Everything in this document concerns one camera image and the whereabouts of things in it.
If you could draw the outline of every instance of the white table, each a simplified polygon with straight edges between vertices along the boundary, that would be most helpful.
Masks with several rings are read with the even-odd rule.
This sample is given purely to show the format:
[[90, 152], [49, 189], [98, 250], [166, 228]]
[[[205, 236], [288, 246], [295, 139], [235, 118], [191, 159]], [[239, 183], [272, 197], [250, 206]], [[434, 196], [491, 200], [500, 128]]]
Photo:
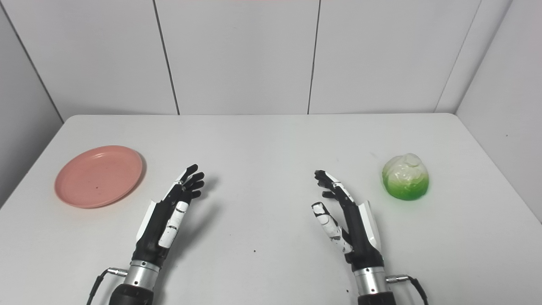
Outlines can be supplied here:
[[[103, 208], [62, 203], [62, 166], [108, 144], [142, 154], [141, 184]], [[431, 179], [413, 202], [380, 181], [384, 163], [408, 152]], [[315, 169], [371, 201], [387, 273], [417, 277], [431, 304], [542, 300], [542, 226], [453, 115], [76, 116], [0, 210], [0, 304], [84, 304], [96, 275], [128, 266], [149, 200], [193, 163], [205, 195], [181, 225], [155, 304], [356, 304], [350, 267], [311, 211], [326, 202]], [[106, 276], [93, 304], [121, 281]], [[421, 303], [408, 284], [393, 291], [399, 305]]]

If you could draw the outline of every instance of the cabbage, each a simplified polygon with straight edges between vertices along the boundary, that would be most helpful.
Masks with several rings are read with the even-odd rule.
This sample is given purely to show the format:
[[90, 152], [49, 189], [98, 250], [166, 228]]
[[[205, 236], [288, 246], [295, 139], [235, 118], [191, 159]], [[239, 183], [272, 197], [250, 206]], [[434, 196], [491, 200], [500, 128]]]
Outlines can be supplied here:
[[429, 173], [415, 154], [393, 157], [382, 169], [384, 186], [390, 195], [415, 200], [427, 192]]

